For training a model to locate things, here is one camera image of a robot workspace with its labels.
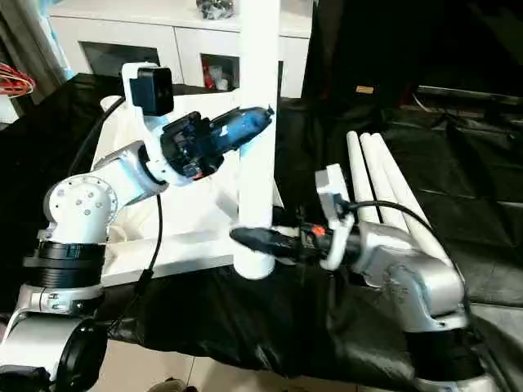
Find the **white vertical pole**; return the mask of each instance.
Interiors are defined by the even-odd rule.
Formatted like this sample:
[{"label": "white vertical pole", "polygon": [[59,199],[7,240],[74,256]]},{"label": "white vertical pole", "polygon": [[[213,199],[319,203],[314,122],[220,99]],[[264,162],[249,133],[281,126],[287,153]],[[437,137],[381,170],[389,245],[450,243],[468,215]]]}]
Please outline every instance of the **white vertical pole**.
[{"label": "white vertical pole", "polygon": [[[387,148],[385,141],[379,134],[372,135],[375,140],[375,144],[379,148],[379,155],[382,158],[382,165],[387,174],[389,184],[392,187],[392,191],[398,200],[398,203],[409,208],[416,214],[418,214],[424,221],[428,222],[427,217],[423,213],[418,200],[414,196],[412,190],[409,187],[409,183],[403,177],[398,164],[394,157],[392,157],[391,151]],[[405,222],[409,227],[410,234],[418,241],[420,248],[429,256],[435,257],[442,260],[447,265],[452,265],[449,257],[445,253],[445,250],[441,244],[434,238],[434,236],[425,229],[419,222],[413,217],[403,214]]]},{"label": "white vertical pole", "polygon": [[[352,185],[356,202],[374,200],[373,191],[370,188],[369,176],[365,168],[363,154],[361,153],[360,139],[358,134],[350,131],[346,134],[346,145],[349,150],[349,161],[351,163]],[[360,221],[380,223],[376,207],[363,207],[358,210]]]},{"label": "white vertical pole", "polygon": [[[242,107],[278,100],[279,0],[242,2],[240,19],[239,96]],[[239,224],[270,227],[275,165],[276,116],[259,136],[240,149]],[[236,271],[250,279],[265,278],[274,269],[272,256],[235,247]]]},{"label": "white vertical pole", "polygon": [[[375,140],[368,133],[361,135],[360,140],[376,197],[378,200],[386,200],[388,202],[398,203],[396,196],[392,191],[391,185],[389,184],[389,180],[387,179],[387,175],[383,170],[380,159],[380,149],[375,143]],[[383,221],[386,225],[395,226],[407,233],[409,232],[401,212],[387,207],[380,207],[379,211],[382,213]]]}]

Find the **white cabinet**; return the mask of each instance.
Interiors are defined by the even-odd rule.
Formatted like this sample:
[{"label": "white cabinet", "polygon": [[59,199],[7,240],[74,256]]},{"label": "white cabinet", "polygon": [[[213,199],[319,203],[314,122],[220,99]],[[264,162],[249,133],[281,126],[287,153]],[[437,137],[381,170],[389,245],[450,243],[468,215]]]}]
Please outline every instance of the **white cabinet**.
[{"label": "white cabinet", "polygon": [[122,64],[159,61],[182,83],[174,31],[170,26],[51,17],[65,56],[75,73],[118,76]]},{"label": "white cabinet", "polygon": [[[203,60],[222,64],[230,61],[232,72],[239,72],[239,33],[175,28],[175,34],[185,84],[203,87]],[[279,37],[281,96],[301,96],[308,45],[308,39]],[[232,75],[232,78],[239,80],[239,75]]]},{"label": "white cabinet", "polygon": [[[230,87],[238,83],[237,15],[204,20],[196,0],[63,0],[49,13],[75,73],[117,76],[122,63],[150,60],[171,68],[174,82],[203,86],[203,57],[235,74]],[[311,13],[311,0],[281,0],[282,96],[302,93]]]}]

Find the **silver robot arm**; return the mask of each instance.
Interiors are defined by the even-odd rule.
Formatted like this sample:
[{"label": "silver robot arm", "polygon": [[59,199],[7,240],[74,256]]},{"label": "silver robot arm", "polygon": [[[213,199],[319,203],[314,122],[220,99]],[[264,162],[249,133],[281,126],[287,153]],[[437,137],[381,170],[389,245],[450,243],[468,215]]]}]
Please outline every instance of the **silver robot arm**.
[{"label": "silver robot arm", "polygon": [[142,136],[47,193],[47,229],[24,260],[25,284],[0,345],[0,390],[88,390],[105,356],[107,330],[94,322],[103,301],[108,224],[128,205],[213,174],[223,154],[271,122],[272,109],[234,109],[209,120],[198,112],[173,123],[169,69],[125,64],[127,110]]},{"label": "silver robot arm", "polygon": [[[468,342],[465,291],[458,271],[424,253],[403,230],[367,222],[354,225],[338,165],[316,172],[316,187],[329,227],[298,222],[297,237],[276,229],[236,228],[231,237],[279,257],[320,259],[326,270],[343,263],[369,286],[381,287],[404,332],[419,390],[495,392],[493,378]],[[273,216],[283,217],[283,224],[276,225],[293,221],[282,212]]]}]

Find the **black camera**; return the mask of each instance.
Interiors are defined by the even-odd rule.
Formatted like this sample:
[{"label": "black camera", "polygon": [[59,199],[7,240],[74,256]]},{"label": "black camera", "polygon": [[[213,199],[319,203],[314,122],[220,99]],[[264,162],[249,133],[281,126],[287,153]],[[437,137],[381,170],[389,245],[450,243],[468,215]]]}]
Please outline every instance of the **black camera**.
[{"label": "black camera", "polygon": [[163,116],[174,109],[169,68],[140,68],[138,78],[130,82],[132,101],[143,109],[144,116]]}]

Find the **shelf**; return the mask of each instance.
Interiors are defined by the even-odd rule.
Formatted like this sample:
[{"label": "shelf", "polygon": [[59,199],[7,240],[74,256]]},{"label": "shelf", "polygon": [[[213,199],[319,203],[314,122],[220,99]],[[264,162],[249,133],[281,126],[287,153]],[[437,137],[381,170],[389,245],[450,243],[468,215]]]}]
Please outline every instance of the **shelf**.
[{"label": "shelf", "polygon": [[[51,7],[49,14],[53,17],[239,31],[238,16],[225,20],[204,20],[196,7],[196,0],[63,0]],[[279,34],[283,37],[309,38],[311,15],[311,0],[281,0]]]}]

